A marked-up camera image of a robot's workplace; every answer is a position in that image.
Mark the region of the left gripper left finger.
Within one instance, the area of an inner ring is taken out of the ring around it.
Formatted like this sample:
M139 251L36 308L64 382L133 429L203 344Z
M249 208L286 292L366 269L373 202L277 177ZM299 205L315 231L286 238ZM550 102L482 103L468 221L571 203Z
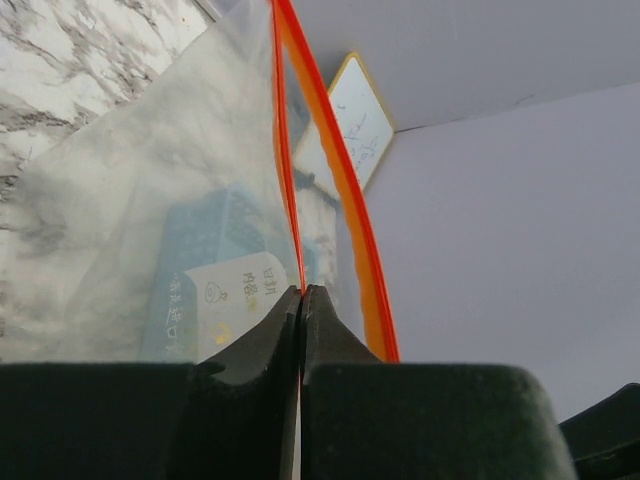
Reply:
M301 293L200 363L1 368L5 479L287 479Z

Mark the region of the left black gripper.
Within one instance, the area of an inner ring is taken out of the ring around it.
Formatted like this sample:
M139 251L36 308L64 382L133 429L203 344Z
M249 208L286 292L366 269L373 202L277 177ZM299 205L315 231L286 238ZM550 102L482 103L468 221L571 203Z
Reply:
M565 420L560 429L579 479L639 478L639 384Z

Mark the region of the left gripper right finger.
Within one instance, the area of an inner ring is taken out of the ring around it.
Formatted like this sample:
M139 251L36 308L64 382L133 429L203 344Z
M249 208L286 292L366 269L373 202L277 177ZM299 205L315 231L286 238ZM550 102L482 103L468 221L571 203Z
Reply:
M493 364L385 363L307 289L301 475L305 479L571 479L540 382Z

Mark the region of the blue perforated plastic basket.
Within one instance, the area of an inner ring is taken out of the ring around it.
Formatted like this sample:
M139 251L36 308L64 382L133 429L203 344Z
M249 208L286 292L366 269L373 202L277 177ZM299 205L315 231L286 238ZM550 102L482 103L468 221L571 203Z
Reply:
M238 340L298 281L284 220L238 187L172 206L139 358L200 362Z

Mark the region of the clear zip bag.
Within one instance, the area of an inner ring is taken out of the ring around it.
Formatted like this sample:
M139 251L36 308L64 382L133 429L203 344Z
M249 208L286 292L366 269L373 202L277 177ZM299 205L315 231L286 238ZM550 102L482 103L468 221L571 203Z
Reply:
M2 361L142 361L168 211L228 187L285 221L290 287L325 287L397 361L331 83L289 1L239 1L212 25L181 2L3 2ZM311 123L338 200L294 171Z

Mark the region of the small framed whiteboard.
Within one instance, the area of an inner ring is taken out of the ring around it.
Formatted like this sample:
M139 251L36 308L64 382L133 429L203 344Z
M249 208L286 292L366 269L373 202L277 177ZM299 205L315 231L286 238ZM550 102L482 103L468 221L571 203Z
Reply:
M358 183L364 188L391 144L395 129L358 53L351 52L345 57L328 88L328 97ZM311 184L328 197L339 199L318 128L313 123L296 147L294 171L310 178Z

